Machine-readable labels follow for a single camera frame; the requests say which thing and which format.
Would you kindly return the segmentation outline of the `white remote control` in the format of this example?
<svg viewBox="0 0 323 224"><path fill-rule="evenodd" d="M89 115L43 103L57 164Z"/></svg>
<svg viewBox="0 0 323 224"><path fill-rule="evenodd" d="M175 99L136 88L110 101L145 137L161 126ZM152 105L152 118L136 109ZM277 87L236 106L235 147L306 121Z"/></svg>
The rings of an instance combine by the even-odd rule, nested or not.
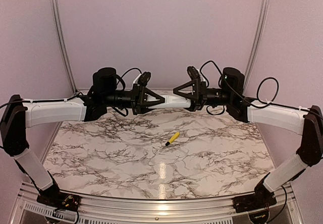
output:
<svg viewBox="0 0 323 224"><path fill-rule="evenodd" d="M165 102L149 106L149 109L161 109L161 108L189 108L191 106L191 100L186 99L181 96L173 95L173 94L164 94L161 95Z"/></svg>

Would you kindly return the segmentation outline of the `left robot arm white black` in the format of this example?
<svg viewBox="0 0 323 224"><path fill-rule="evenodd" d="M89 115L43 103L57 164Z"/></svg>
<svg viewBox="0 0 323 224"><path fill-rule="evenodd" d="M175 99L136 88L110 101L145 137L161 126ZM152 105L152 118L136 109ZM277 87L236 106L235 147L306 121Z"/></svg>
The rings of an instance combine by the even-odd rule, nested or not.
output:
<svg viewBox="0 0 323 224"><path fill-rule="evenodd" d="M1 119L4 151L14 159L38 190L38 202L57 209L78 209L80 197L60 191L58 184L30 149L26 128L54 122L90 122L106 114L107 108L132 109L134 114L149 112L166 99L146 88L150 73L144 72L132 90L117 90L123 79L114 68L102 68L93 74L93 85L87 95L68 99L24 100L13 95Z"/></svg>

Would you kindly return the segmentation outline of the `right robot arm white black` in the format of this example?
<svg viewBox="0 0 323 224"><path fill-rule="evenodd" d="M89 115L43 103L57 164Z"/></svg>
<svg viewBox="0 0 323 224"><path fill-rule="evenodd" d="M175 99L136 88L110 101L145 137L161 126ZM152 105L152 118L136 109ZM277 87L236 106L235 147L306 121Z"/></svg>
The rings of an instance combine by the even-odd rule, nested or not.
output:
<svg viewBox="0 0 323 224"><path fill-rule="evenodd" d="M322 112L320 107L291 107L261 102L242 96L244 75L237 69L223 69L219 88L207 88L202 73L189 66L190 82L173 90L176 107L189 111L206 106L226 108L234 119L245 123L275 126L301 135L301 145L296 153L267 174L254 188L254 193L233 199L237 213L267 208L276 204L275 190L288 181L298 178L309 166L316 165L322 157Z"/></svg>

